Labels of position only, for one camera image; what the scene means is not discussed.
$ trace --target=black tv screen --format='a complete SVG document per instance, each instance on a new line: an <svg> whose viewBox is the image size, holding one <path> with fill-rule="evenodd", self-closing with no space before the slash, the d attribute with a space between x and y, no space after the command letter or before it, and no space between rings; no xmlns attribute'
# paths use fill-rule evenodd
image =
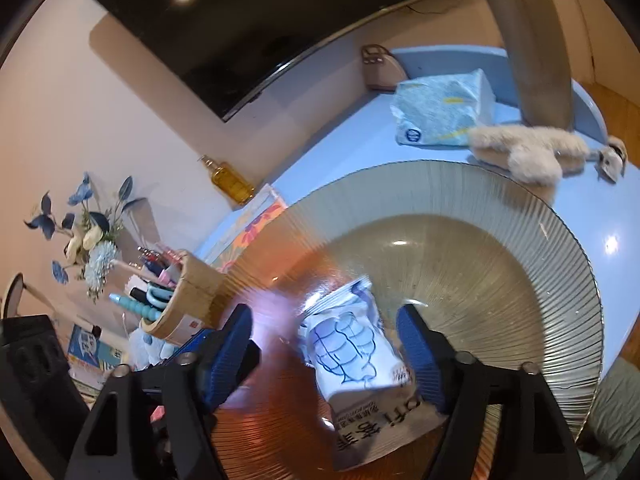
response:
<svg viewBox="0 0 640 480"><path fill-rule="evenodd" d="M319 45L407 0L97 0L223 121Z"/></svg>

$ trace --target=ribbed glass bowl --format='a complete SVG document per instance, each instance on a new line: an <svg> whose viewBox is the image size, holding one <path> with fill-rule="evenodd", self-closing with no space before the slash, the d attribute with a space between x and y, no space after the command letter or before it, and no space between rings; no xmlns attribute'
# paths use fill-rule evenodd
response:
<svg viewBox="0 0 640 480"><path fill-rule="evenodd" d="M421 478L441 430L369 465L332 471L330 412L295 352L293 316L368 274L387 334L408 300L429 327L485 364L541 365L577 436L602 366L602 310L590 264L542 200L483 168L398 162L308 195L267 225L215 302L245 297L260 367L217 412L213 442L231 480ZM489 471L499 410L476 463Z"/></svg>

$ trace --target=cable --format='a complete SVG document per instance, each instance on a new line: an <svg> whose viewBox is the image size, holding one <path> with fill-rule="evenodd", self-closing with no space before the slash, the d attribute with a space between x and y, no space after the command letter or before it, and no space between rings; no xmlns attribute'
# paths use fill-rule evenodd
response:
<svg viewBox="0 0 640 480"><path fill-rule="evenodd" d="M422 10L416 10L414 9L411 5L407 5L406 8L409 10L412 10L413 12L415 12L416 14L446 14L447 12L449 12L451 9L455 9L456 7L459 7L460 3L458 3L457 5L448 7L447 9L441 11L441 12L434 12L433 10L428 10L427 12L423 12Z"/></svg>

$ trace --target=yellow liquid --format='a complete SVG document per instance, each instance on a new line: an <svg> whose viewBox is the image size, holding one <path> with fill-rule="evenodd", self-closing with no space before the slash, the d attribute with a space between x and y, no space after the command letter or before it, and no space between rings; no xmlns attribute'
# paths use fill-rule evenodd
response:
<svg viewBox="0 0 640 480"><path fill-rule="evenodd" d="M239 205L247 203L255 194L254 187L226 162L211 172L211 181Z"/></svg>

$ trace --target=blue desk surface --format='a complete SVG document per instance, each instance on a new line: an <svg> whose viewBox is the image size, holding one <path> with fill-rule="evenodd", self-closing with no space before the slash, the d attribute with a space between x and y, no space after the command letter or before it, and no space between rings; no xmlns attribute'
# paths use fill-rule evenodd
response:
<svg viewBox="0 0 640 480"><path fill-rule="evenodd" d="M310 192L349 173L402 160L471 162L467 149L430 150L396 143L396 125L381 94L350 115L300 157L272 184L291 205ZM497 104L495 122L519 120L517 108ZM600 143L584 137L597 148ZM564 220L586 252L598 283L604 310L604 366L617 357L640 311L640 171L626 168L625 177L612 185L599 180L593 164L558 185L553 209ZM225 219L200 248L198 256L220 237L238 216Z"/></svg>

